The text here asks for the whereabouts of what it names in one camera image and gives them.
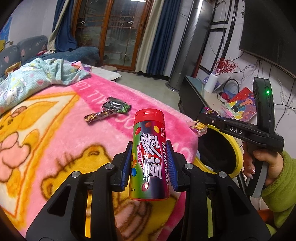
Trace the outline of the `green fleece sleeve forearm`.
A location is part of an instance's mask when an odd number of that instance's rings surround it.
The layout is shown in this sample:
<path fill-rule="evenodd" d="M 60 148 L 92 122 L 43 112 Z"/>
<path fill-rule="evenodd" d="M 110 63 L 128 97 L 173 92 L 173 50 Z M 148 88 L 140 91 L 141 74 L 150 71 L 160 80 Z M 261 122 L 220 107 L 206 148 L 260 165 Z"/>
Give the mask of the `green fleece sleeve forearm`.
<path fill-rule="evenodd" d="M 273 212 L 274 225 L 280 228 L 295 206 L 295 159 L 286 151 L 281 153 L 283 169 L 276 180 L 266 187 L 261 196 Z"/>

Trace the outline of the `person's right hand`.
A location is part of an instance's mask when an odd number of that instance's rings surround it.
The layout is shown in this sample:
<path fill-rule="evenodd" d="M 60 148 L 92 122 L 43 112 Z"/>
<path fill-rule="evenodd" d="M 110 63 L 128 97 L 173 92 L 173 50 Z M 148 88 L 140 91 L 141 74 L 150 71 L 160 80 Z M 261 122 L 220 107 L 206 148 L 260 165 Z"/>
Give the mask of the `person's right hand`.
<path fill-rule="evenodd" d="M 253 154 L 248 153 L 247 143 L 243 143 L 243 174 L 252 179 L 255 175 L 255 166 L 253 164 L 253 158 L 261 162 L 267 162 L 269 164 L 268 174 L 265 180 L 265 186 L 272 184 L 276 178 L 280 175 L 283 169 L 283 157 L 274 151 L 267 149 L 255 150 Z"/>

